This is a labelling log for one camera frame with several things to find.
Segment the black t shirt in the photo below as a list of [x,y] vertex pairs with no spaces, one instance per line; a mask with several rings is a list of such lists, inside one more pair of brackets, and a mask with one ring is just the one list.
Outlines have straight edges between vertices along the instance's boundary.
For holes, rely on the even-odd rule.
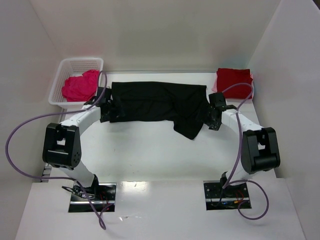
[[207,87],[169,82],[113,82],[109,121],[172,121],[173,129],[194,140],[203,127],[201,110],[208,106]]

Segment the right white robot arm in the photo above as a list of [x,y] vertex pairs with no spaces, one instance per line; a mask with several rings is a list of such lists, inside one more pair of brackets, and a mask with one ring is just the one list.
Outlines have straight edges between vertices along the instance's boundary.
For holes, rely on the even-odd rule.
[[210,130],[230,128],[239,137],[238,154],[234,166],[220,178],[223,190],[250,180],[259,172],[268,172],[281,164],[276,131],[262,127],[244,116],[239,108],[228,105],[221,92],[209,95],[205,122]]

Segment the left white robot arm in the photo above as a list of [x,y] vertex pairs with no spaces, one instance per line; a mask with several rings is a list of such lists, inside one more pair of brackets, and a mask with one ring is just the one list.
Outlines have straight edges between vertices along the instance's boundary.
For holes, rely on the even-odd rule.
[[85,197],[84,192],[90,199],[101,194],[103,190],[99,187],[98,177],[81,160],[81,135],[97,121],[108,122],[123,116],[122,106],[112,97],[112,90],[99,87],[97,96],[74,111],[70,118],[46,127],[42,159],[76,180],[75,186],[66,190],[81,198]]

